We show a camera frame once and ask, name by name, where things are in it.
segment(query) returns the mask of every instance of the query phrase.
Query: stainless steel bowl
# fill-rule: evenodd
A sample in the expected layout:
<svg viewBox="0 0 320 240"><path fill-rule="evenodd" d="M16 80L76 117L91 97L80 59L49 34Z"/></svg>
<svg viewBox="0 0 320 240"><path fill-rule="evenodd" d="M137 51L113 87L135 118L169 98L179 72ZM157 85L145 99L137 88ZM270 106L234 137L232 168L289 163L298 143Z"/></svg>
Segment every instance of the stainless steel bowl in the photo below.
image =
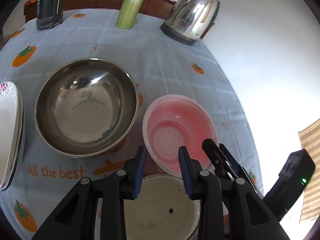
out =
<svg viewBox="0 0 320 240"><path fill-rule="evenodd" d="M138 90L126 70L83 58L65 64L44 83L36 101L36 130L58 153L95 156L124 139L138 109Z"/></svg>

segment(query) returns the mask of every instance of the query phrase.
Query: black clamp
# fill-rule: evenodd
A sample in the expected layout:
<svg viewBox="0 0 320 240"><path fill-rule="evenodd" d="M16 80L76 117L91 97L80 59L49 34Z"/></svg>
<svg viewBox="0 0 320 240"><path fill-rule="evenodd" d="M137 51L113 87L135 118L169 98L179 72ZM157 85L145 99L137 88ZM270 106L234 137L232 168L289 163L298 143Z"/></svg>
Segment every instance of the black clamp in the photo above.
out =
<svg viewBox="0 0 320 240"><path fill-rule="evenodd" d="M274 214L246 179L238 177L224 154L211 139L203 150L216 168L216 175L202 170L190 159L187 148L179 148L179 164L186 194L201 200L198 240L223 240L222 201L229 212L230 240L289 240Z"/></svg>
<svg viewBox="0 0 320 240"><path fill-rule="evenodd" d="M124 199L140 193L146 148L106 179L82 178L52 211L32 240L93 240L98 199L102 198L101 240L126 240Z"/></svg>

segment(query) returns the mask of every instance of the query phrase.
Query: white plate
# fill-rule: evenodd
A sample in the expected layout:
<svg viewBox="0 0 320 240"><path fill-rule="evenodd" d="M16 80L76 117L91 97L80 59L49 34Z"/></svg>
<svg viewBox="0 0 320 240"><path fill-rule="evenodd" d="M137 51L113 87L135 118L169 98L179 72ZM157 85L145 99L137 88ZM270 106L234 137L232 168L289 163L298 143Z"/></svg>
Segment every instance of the white plate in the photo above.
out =
<svg viewBox="0 0 320 240"><path fill-rule="evenodd" d="M23 151L24 151L24 142L26 137L26 124L24 122L25 116L23 111L23 118L22 118L22 132L20 137L20 142L18 145L18 153L17 158L13 167L12 176L10 176L9 180L4 183L4 186L0 188L0 191L7 190L10 187L10 184L13 182L15 176L17 175L17 170L22 162L23 158Z"/></svg>
<svg viewBox="0 0 320 240"><path fill-rule="evenodd" d="M6 181L18 140L19 94L12 82L0 84L0 187Z"/></svg>
<svg viewBox="0 0 320 240"><path fill-rule="evenodd" d="M20 137L21 137L21 131L22 131L22 122L23 122L23 101L22 101L22 96L20 94L20 91L18 90L18 98L19 98L19 123L17 125L18 127L18 133L17 133L17 142L15 146L15 151L12 159L12 163L10 165L10 169L8 170L6 176L5 176L5 182L3 183L2 187L0 187L0 191L3 189L6 189L7 186L9 185L10 178L13 176L13 171L14 171L14 166L17 161L17 156L18 156L18 150L19 150L19 142L20 142Z"/></svg>

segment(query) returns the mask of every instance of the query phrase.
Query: light blue tablecloth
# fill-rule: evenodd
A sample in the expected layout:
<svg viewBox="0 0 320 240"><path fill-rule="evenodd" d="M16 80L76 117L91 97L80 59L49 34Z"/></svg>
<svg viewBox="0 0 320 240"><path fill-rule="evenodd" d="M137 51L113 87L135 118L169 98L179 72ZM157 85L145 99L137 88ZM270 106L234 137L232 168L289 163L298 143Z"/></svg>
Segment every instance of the light blue tablecloth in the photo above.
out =
<svg viewBox="0 0 320 240"><path fill-rule="evenodd" d="M85 16L73 17L79 13ZM32 238L31 231L40 227L81 176L101 179L112 172L104 173L106 164L135 155L138 146L143 145L145 110L153 100L166 94L188 96L207 110L215 122L219 141L248 172L255 174L262 191L259 159L244 111L230 82L203 42L192 47L180 44L161 32L159 27L163 20L142 14L137 16L132 29L118 29L117 16L117 10L107 9L66 11L61 25L45 31L36 29L34 19L0 51L0 83L12 81L17 85L26 117L22 164L10 188L0 192L0 206L23 240ZM35 53L23 65L12 67L16 55L27 46L35 46ZM139 84L143 103L121 150L93 158L72 159L50 149L38 136L34 107L48 76L63 64L83 57L107 59L127 69ZM204 73L196 72L191 63L197 64ZM14 211L17 202L28 209L29 221L24 226Z"/></svg>

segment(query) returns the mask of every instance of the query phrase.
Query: stainless steel kettle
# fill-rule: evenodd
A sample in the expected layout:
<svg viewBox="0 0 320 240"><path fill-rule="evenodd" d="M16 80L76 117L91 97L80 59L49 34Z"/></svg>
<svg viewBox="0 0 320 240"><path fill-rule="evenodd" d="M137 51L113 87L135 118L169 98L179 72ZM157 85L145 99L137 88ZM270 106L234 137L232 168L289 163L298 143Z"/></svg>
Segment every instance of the stainless steel kettle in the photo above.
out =
<svg viewBox="0 0 320 240"><path fill-rule="evenodd" d="M219 6L218 0L178 0L160 29L183 44L194 45L214 23Z"/></svg>

